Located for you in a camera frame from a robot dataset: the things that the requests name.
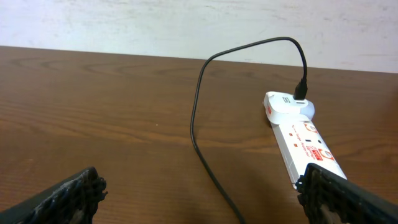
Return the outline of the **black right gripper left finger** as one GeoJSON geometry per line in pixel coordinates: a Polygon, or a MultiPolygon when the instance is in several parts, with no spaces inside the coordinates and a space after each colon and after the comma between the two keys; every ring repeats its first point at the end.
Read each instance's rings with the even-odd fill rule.
{"type": "Polygon", "coordinates": [[[107,183],[87,167],[41,193],[1,212],[1,223],[92,224],[107,183]]]}

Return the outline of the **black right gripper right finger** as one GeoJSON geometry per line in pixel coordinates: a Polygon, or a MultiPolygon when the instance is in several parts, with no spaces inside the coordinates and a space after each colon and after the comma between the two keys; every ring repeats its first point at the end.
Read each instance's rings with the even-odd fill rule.
{"type": "Polygon", "coordinates": [[[310,223],[397,223],[397,205],[317,164],[309,163],[295,186],[310,223]]]}

